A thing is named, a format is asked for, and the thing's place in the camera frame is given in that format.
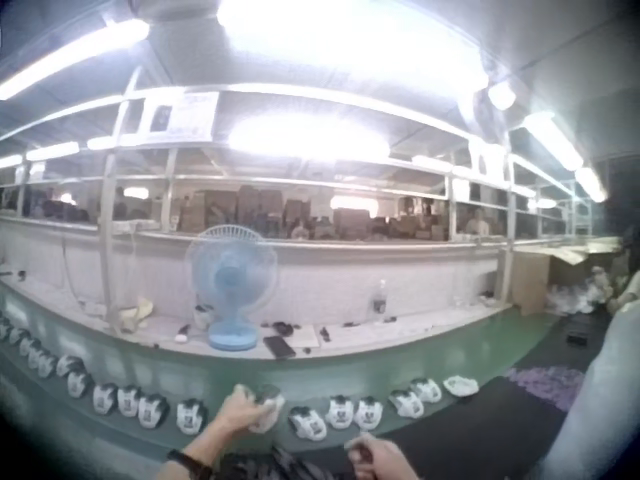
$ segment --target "factory workstation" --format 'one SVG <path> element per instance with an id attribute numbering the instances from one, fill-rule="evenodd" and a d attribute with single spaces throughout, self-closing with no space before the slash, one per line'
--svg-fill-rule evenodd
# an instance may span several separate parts
<path id="1" fill-rule="evenodd" d="M 18 3 L 0 7 L 0 412 L 51 468 L 572 479 L 626 448 L 566 453 L 590 436 L 593 365 L 635 338 L 615 332 L 640 230 L 612 187 L 637 176 L 592 153 L 558 62 L 534 82 L 466 4 Z M 262 413 L 202 450 L 233 408 Z"/>

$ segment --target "water bottle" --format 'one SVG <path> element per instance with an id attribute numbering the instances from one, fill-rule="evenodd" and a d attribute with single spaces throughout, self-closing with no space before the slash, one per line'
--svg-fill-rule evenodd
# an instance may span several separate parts
<path id="1" fill-rule="evenodd" d="M 387 311 L 387 282 L 380 280 L 373 292 L 372 298 L 373 313 L 378 320 L 384 320 L 384 314 Z"/>

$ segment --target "smartphone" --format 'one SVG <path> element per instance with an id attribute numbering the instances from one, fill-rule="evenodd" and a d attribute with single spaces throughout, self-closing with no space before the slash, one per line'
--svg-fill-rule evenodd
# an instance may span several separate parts
<path id="1" fill-rule="evenodd" d="M 282 337 L 275 335 L 273 337 L 266 337 L 263 341 L 271 353 L 273 353 L 273 356 L 278 360 L 296 356 L 296 352 L 294 352 L 293 348 L 291 348 Z"/>

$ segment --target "ceiling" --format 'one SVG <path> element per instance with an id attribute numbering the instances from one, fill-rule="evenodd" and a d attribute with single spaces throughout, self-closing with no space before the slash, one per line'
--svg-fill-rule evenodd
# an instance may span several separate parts
<path id="1" fill-rule="evenodd" d="M 480 46 L 488 52 L 481 58 L 485 67 L 497 59 L 490 70 L 491 80 L 507 79 L 518 95 L 516 105 L 495 118 L 497 130 L 517 126 L 532 111 L 552 110 L 565 133 L 591 161 L 628 157 L 640 150 L 634 131 L 640 124 L 636 107 L 640 104 L 640 52 L 634 36 L 637 18 L 630 4 L 609 0 L 370 3 L 398 18 L 410 19 L 407 25 L 415 31 L 404 43 L 392 43 L 394 35 L 385 37 L 384 29 L 379 35 L 366 37 L 377 49 L 374 58 L 377 55 L 381 60 L 375 70 L 353 67 L 351 57 L 332 63 L 343 50 L 337 31 L 333 34 L 337 46 L 328 50 L 329 55 L 324 44 L 304 44 L 296 49 L 289 39 L 280 44 L 275 40 L 243 43 L 218 24 L 218 6 L 213 0 L 11 2 L 0 17 L 0 78 L 101 28 L 105 21 L 138 15 L 153 28 L 149 38 L 130 51 L 72 66 L 2 102 L 0 133 L 67 106 L 122 93 L 137 65 L 145 69 L 139 88 L 242 82 L 329 88 L 407 107 L 474 132 L 485 126 L 478 125 L 482 122 L 475 115 L 461 114 L 461 105 L 471 102 L 471 97 L 460 95 L 458 82 L 476 73 L 477 66 L 469 64 L 473 55 L 480 58 Z M 318 31 L 330 30 L 330 26 L 320 27 Z M 435 61 L 430 55 L 445 38 L 454 38 L 456 50 L 452 58 L 440 55 Z M 397 75 L 391 64 L 400 57 L 406 57 L 411 67 Z M 460 65 L 463 70 L 456 70 Z M 318 100 L 229 93 L 221 97 L 216 119 L 214 140 L 220 148 L 213 148 L 204 158 L 217 159 L 223 169 L 245 168 L 244 172 L 257 174 L 259 170 L 251 170 L 249 165 L 259 165 L 259 161 L 224 148 L 228 133 L 236 122 L 256 113 L 291 110 L 322 112 L 366 125 L 386 138 L 396 158 L 440 156 L 466 148 L 466 142 L 455 135 L 388 114 Z M 115 108 L 105 108 L 28 130 L 1 142 L 0 156 L 25 147 L 109 134 L 115 112 Z M 513 131 L 511 143 L 515 151 L 554 177 L 570 178 L 526 131 Z M 292 162 L 285 163 L 285 173 L 296 168 Z M 301 168 L 302 176 L 314 174 L 306 170 L 309 165 Z M 406 180 L 397 169 L 389 171 L 388 167 L 369 166 L 365 170 L 360 165 L 334 173 L 379 177 L 398 184 Z M 534 179 L 521 174 L 519 181 L 532 183 Z"/>

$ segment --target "ceiling light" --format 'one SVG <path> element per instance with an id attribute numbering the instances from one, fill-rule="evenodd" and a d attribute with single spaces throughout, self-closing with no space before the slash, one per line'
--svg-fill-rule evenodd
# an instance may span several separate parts
<path id="1" fill-rule="evenodd" d="M 535 198 L 536 196 L 536 192 L 528 187 L 523 187 L 522 185 L 513 185 L 511 187 L 511 191 L 517 195 L 522 195 L 527 198 Z"/>
<path id="2" fill-rule="evenodd" d="M 223 0 L 217 20 L 235 51 L 348 69 L 360 80 L 402 79 L 405 86 L 445 97 L 486 88 L 477 45 L 397 3 Z"/>
<path id="3" fill-rule="evenodd" d="M 576 180 L 594 202 L 601 203 L 607 199 L 607 192 L 592 168 L 582 167 L 576 170 Z"/>
<path id="4" fill-rule="evenodd" d="M 30 162 L 39 162 L 41 160 L 50 160 L 52 158 L 74 155 L 79 151 L 80 146 L 78 145 L 78 142 L 59 143 L 58 145 L 28 151 L 27 160 Z"/>
<path id="5" fill-rule="evenodd" d="M 22 163 L 22 155 L 10 155 L 0 158 L 0 168 L 15 167 Z"/>
<path id="6" fill-rule="evenodd" d="M 47 166 L 45 165 L 45 162 L 32 163 L 31 168 L 29 169 L 29 175 L 33 176 L 38 173 L 44 173 L 46 168 Z"/>
<path id="7" fill-rule="evenodd" d="M 374 198 L 349 197 L 336 195 L 331 199 L 331 209 L 348 208 L 351 210 L 367 210 L 371 218 L 378 214 L 378 201 Z"/>
<path id="8" fill-rule="evenodd" d="M 120 135 L 121 147 L 137 147 L 142 143 L 141 138 L 135 133 Z M 116 141 L 111 136 L 95 137 L 87 140 L 89 150 L 111 150 L 116 147 Z"/>
<path id="9" fill-rule="evenodd" d="M 0 100 L 7 100 L 35 83 L 88 58 L 129 47 L 147 38 L 149 25 L 128 20 L 110 25 L 65 45 L 29 65 L 0 85 Z"/>
<path id="10" fill-rule="evenodd" d="M 418 167 L 428 168 L 439 173 L 449 173 L 453 169 L 453 165 L 444 160 L 427 157 L 425 155 L 416 155 L 411 159 L 411 163 Z"/>
<path id="11" fill-rule="evenodd" d="M 520 155 L 515 155 L 515 154 L 511 154 L 510 155 L 511 160 L 513 161 L 513 163 L 515 165 L 519 165 L 522 168 L 529 170 L 531 173 L 539 176 L 540 178 L 545 179 L 547 182 L 549 182 L 551 185 L 553 185 L 554 187 L 557 187 L 559 190 L 563 191 L 564 193 L 566 193 L 567 195 L 569 195 L 570 197 L 573 197 L 573 192 L 571 190 L 569 190 L 567 187 L 565 187 L 563 184 L 561 184 L 560 182 L 558 182 L 555 178 L 553 178 L 551 175 L 546 174 L 545 172 L 543 172 L 542 170 L 540 170 L 538 167 L 536 167 L 533 163 L 531 163 L 529 160 L 522 158 Z"/>
<path id="12" fill-rule="evenodd" d="M 306 115 L 253 117 L 229 135 L 234 150 L 322 160 L 380 159 L 389 144 L 377 133 L 332 118 Z"/>
<path id="13" fill-rule="evenodd" d="M 144 187 L 128 187 L 124 189 L 124 196 L 146 200 L 149 198 L 149 189 Z"/>
<path id="14" fill-rule="evenodd" d="M 507 82 L 502 82 L 489 89 L 489 99 L 498 110 L 507 110 L 516 101 L 516 94 Z"/>
<path id="15" fill-rule="evenodd" d="M 89 150 L 110 150 L 116 146 L 116 142 L 111 136 L 95 137 L 87 140 Z"/>
<path id="16" fill-rule="evenodd" d="M 549 208 L 556 208 L 557 206 L 558 206 L 558 202 L 556 202 L 555 200 L 552 200 L 551 198 L 539 198 L 538 200 L 535 200 L 532 198 L 527 202 L 527 208 L 530 211 L 533 211 L 536 209 L 546 210 Z"/>
<path id="17" fill-rule="evenodd" d="M 454 178 L 451 182 L 453 188 L 453 198 L 459 202 L 468 202 L 471 198 L 471 184 L 469 180 Z"/>
<path id="18" fill-rule="evenodd" d="M 552 114 L 529 115 L 524 119 L 524 127 L 570 172 L 584 164 L 578 151 L 553 122 Z"/>

